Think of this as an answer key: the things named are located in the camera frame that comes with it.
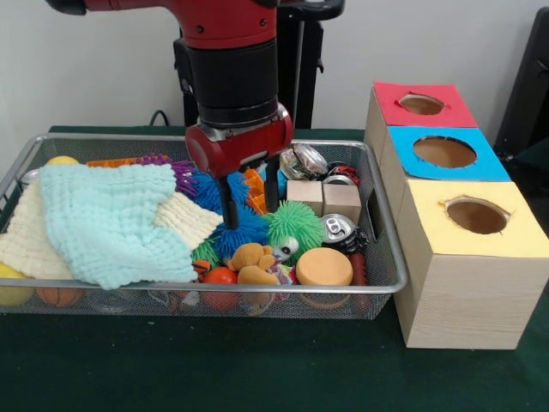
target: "toy eyes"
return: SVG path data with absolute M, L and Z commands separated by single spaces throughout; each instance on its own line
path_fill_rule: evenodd
M 274 254 L 280 258 L 282 262 L 287 261 L 299 249 L 299 242 L 294 237 L 290 236 L 282 245 L 274 248 Z

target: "teddy bear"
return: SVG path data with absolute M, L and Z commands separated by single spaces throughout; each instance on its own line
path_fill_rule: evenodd
M 238 272 L 239 284 L 278 285 L 278 277 L 267 272 L 275 264 L 272 247 L 247 243 L 234 252 L 226 265 L 230 270 Z

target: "wire mesh basket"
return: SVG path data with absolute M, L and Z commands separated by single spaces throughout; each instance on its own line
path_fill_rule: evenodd
M 368 286 L 141 282 L 104 291 L 78 281 L 0 278 L 0 312 L 374 319 L 390 295 L 407 282 L 406 264 L 374 155 L 361 142 L 294 142 L 309 143 L 328 162 L 343 161 L 357 168 L 363 205 L 359 225 L 368 238 L 362 251 Z M 0 183 L 0 232 L 6 231 L 22 194 L 21 177 L 49 159 L 67 155 L 85 163 L 150 153 L 162 153 L 176 161 L 189 159 L 180 136 L 49 134 L 31 140 Z

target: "green fuzzy toy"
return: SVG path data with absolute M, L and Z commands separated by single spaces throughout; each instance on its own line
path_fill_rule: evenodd
M 207 260 L 211 265 L 211 269 L 220 266 L 220 257 L 214 249 L 214 240 L 206 239 L 191 253 L 192 260 Z
M 306 251 L 320 247 L 324 241 L 324 227 L 315 212 L 301 202 L 281 202 L 275 213 L 264 216 L 268 222 L 268 243 L 276 248 L 290 237 L 298 243 L 298 250 L 284 263 L 294 266 Z

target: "red robot arm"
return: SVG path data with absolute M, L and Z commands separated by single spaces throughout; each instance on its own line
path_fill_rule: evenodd
M 186 64 L 182 87 L 195 96 L 200 114 L 200 124 L 186 132 L 187 148 L 196 167 L 216 179 L 226 225 L 238 226 L 226 176 L 262 161 L 267 162 L 267 208 L 276 210 L 278 154 L 293 135 L 292 121 L 277 98 L 279 0 L 46 1 L 54 9 L 73 15 L 84 15 L 87 10 L 169 9 L 183 32 Z M 343 4 L 343 0 L 295 0 L 290 15 L 302 21 L 312 15 L 316 20 L 327 20 L 339 15 Z

